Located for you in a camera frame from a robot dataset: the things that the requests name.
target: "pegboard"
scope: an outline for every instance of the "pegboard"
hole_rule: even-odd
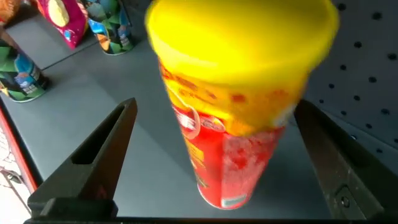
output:
[[[305,98],[398,174],[398,1],[333,3],[340,29]]]

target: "packaging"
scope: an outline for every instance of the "packaging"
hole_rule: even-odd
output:
[[[0,29],[0,90],[15,102],[32,101],[45,93],[48,78]]]
[[[0,1],[0,26],[6,24],[17,13],[21,0]]]
[[[146,27],[201,195],[243,206],[328,53],[337,10],[322,0],[156,1]]]
[[[133,48],[129,22],[117,0],[82,0],[89,25],[104,53],[123,54]]]
[[[61,33],[74,49],[87,29],[87,15],[76,0],[36,0],[40,13]]]

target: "yellow lid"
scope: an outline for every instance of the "yellow lid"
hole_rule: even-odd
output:
[[[338,13],[329,0],[160,0],[146,26],[168,69],[253,85],[317,66],[338,29]]]

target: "black metal arm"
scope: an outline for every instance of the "black metal arm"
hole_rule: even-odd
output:
[[[29,197],[32,218],[25,223],[264,223],[116,217],[118,208],[113,195],[136,114],[134,98],[118,105]],[[333,217],[397,221],[398,178],[311,103],[301,101],[295,118]]]

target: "red label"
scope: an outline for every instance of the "red label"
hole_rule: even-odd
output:
[[[238,208],[252,194],[284,128],[232,136],[224,121],[174,106],[202,196],[213,206]]]

